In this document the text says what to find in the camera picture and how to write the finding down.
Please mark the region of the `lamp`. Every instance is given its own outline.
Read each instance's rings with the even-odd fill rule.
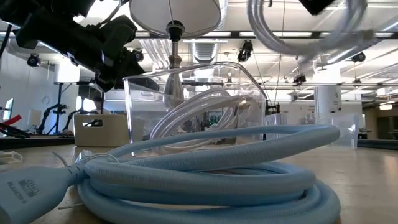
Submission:
[[[201,37],[221,22],[218,0],[130,0],[131,18],[150,33],[167,38],[166,26],[180,21],[185,27],[182,37]]]
[[[169,68],[179,68],[178,42],[182,37],[195,38],[215,30],[221,22],[218,0],[130,0],[134,22],[148,32],[172,41]],[[179,74],[170,74],[164,88],[164,105],[172,110],[184,100]]]

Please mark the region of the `plug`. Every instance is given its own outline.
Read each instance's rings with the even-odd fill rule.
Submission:
[[[31,223],[54,209],[68,187],[85,177],[84,166],[29,167],[0,174],[0,223]]]

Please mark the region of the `camera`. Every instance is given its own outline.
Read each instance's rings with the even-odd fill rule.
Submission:
[[[30,67],[39,67],[42,64],[42,60],[40,59],[39,54],[32,53],[30,54],[30,57],[27,59],[26,63]]]
[[[245,40],[241,50],[238,54],[238,61],[239,62],[247,62],[251,56],[251,52],[253,51],[253,44],[251,40]]]
[[[307,78],[303,74],[297,75],[293,78],[293,83],[297,83],[297,84],[305,83],[306,81],[307,81]]]
[[[132,53],[136,56],[137,62],[143,61],[144,54],[142,54],[142,49],[134,49]]]
[[[366,59],[366,55],[363,52],[361,52],[351,58],[351,60],[353,62],[363,62],[363,61],[365,61],[365,59]]]

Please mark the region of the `red object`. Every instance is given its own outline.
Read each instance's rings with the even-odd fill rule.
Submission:
[[[11,118],[11,119],[9,119],[9,120],[3,122],[3,124],[12,125],[12,124],[17,123],[17,122],[18,122],[19,120],[21,120],[21,119],[22,119],[22,117],[21,117],[20,115],[17,115],[17,116],[15,116],[15,117],[13,117],[13,118]]]

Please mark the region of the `clear plastic container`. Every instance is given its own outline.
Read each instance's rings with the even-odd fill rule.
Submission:
[[[335,141],[333,147],[350,147],[356,149],[358,146],[359,115],[358,114],[323,114],[322,119],[317,119],[316,114],[273,114],[266,116],[266,125],[308,125],[308,124],[330,124],[340,130],[340,138]],[[267,134],[267,139],[280,138],[285,134]]]
[[[176,90],[170,91],[167,82],[176,76],[181,85],[174,83]],[[158,91],[138,85],[153,82],[158,83]],[[124,90],[131,142],[264,125],[264,92],[237,63],[201,64],[126,77]],[[151,151],[168,154],[253,141],[262,141],[262,135],[181,142]]]
[[[0,165],[22,162],[22,156],[17,152],[0,151]]]

